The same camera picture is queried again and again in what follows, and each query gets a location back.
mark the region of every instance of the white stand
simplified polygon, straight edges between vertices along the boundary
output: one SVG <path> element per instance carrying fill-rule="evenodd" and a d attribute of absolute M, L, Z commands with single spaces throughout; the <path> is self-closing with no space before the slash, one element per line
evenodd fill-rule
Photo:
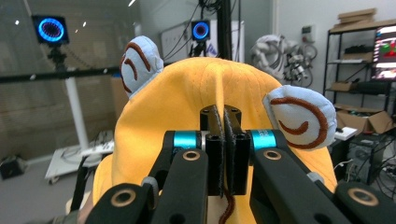
<path fill-rule="evenodd" d="M 77 171 L 83 157 L 90 156 L 84 165 L 91 167 L 100 162 L 102 154 L 111 153 L 114 148 L 114 142 L 112 141 L 113 132 L 111 131 L 100 133 L 95 142 L 92 142 L 91 145 L 88 143 L 87 132 L 78 99 L 76 79 L 70 77 L 65 80 L 65 83 L 78 134 L 79 146 L 64 147 L 55 150 L 45 177 L 50 184 L 55 183 L 60 175 Z"/>

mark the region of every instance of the ceiling light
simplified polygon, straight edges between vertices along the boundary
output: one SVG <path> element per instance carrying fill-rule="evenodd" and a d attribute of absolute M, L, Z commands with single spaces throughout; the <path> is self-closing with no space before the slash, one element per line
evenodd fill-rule
<path fill-rule="evenodd" d="M 134 1 L 136 1 L 136 0 L 132 0 L 132 1 L 129 3 L 128 7 L 130 7 L 130 6 L 134 3 Z"/>

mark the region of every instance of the teal band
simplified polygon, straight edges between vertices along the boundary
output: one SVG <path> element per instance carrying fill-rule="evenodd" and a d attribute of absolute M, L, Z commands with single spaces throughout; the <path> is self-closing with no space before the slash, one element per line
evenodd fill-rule
<path fill-rule="evenodd" d="M 182 147 L 184 149 L 197 148 L 196 131 L 176 131 L 174 147 Z"/>
<path fill-rule="evenodd" d="M 254 150 L 264 147 L 276 147 L 274 133 L 271 130 L 251 130 Z"/>

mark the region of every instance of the yellow cloth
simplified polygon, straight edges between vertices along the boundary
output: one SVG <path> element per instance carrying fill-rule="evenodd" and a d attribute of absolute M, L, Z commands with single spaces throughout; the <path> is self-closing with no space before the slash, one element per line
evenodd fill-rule
<path fill-rule="evenodd" d="M 272 129 L 262 99 L 280 86 L 250 65 L 221 59 L 193 58 L 165 67 L 124 107 L 116 126 L 114 153 L 100 163 L 95 175 L 93 202 L 120 183 L 140 185 L 157 159 L 165 131 L 199 130 L 199 111 L 203 107 L 216 105 L 222 119 L 223 106 L 231 105 L 242 112 L 243 130 Z M 326 147 L 293 151 L 334 191 L 336 180 Z M 251 175 L 250 167 L 248 189 Z M 249 194 L 235 196 L 235 210 L 227 223 L 255 223 Z"/>

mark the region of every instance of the gray floor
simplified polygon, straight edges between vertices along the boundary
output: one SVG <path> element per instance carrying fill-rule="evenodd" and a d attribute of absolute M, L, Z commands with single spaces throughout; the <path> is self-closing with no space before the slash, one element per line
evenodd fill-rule
<path fill-rule="evenodd" d="M 35 163 L 23 175 L 0 180 L 1 224 L 50 220 L 65 214 L 65 204 L 73 196 L 77 173 L 62 175 L 50 185 L 44 179 L 49 165 L 50 161 Z M 91 189 L 90 177 L 86 190 Z"/>

